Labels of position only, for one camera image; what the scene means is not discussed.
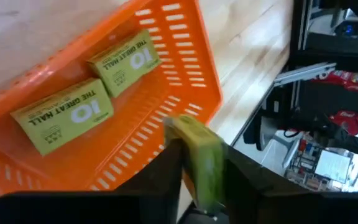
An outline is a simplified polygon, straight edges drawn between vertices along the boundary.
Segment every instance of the red object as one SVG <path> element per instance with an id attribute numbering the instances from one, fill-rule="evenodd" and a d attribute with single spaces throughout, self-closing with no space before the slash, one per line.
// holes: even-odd
<path id="1" fill-rule="evenodd" d="M 330 83 L 342 85 L 349 91 L 358 92 L 358 73 L 333 71 L 329 74 L 318 76 L 312 82 Z M 358 114 L 353 111 L 339 111 L 336 115 L 330 117 L 331 121 L 342 126 L 349 134 L 358 134 Z"/>

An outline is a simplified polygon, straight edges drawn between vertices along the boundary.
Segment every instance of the wooden surface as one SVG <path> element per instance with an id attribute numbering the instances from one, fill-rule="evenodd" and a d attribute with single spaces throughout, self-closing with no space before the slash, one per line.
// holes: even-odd
<path id="1" fill-rule="evenodd" d="M 124 1 L 0 0 L 0 89 Z M 200 1 L 224 97 L 209 126 L 230 144 L 287 61 L 293 0 Z"/>

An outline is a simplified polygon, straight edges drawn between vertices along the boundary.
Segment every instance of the yellow box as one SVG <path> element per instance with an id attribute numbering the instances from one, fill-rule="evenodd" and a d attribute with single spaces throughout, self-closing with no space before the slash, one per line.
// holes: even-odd
<path id="1" fill-rule="evenodd" d="M 90 78 L 11 115 L 46 155 L 114 114 L 100 79 Z"/>
<path id="2" fill-rule="evenodd" d="M 161 60 L 149 32 L 143 30 L 98 53 L 88 63 L 100 76 L 109 94 L 118 97 L 141 76 L 157 67 Z"/>

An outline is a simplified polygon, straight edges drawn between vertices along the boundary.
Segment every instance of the orange basket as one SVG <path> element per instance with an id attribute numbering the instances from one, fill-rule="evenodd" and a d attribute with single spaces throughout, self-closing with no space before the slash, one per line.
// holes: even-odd
<path id="1" fill-rule="evenodd" d="M 161 66 L 112 99 L 112 118 L 42 157 L 9 113 L 94 76 L 85 60 L 141 29 Z M 0 94 L 0 195 L 113 190 L 163 150 L 164 117 L 187 113 L 207 123 L 220 103 L 198 2 L 127 2 Z"/>

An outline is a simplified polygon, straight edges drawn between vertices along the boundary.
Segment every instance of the yellow-green box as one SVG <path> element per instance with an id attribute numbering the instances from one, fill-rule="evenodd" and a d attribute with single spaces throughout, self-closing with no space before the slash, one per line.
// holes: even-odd
<path id="1" fill-rule="evenodd" d="M 109 96 L 98 78 L 85 80 L 11 113 L 43 156 L 113 114 Z"/>
<path id="2" fill-rule="evenodd" d="M 157 67 L 161 60 L 147 30 L 127 38 L 88 60 L 103 80 L 108 92 L 118 97 L 142 75 Z"/>

